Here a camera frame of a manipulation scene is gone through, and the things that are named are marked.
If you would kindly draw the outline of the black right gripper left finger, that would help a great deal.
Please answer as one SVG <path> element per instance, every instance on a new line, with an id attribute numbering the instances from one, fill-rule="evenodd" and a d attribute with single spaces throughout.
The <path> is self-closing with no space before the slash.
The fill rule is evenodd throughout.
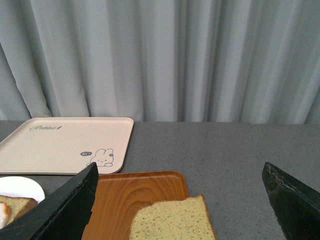
<path id="1" fill-rule="evenodd" d="M 0 230 L 2 240 L 80 240 L 92 215 L 98 167 L 89 164 L 30 211 Z"/>

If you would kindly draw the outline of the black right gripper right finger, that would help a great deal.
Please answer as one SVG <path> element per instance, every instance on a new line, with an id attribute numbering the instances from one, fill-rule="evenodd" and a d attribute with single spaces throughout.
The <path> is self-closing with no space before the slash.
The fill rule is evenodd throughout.
<path id="1" fill-rule="evenodd" d="M 262 180 L 275 216 L 287 240 L 320 238 L 320 193 L 266 162 Z"/>

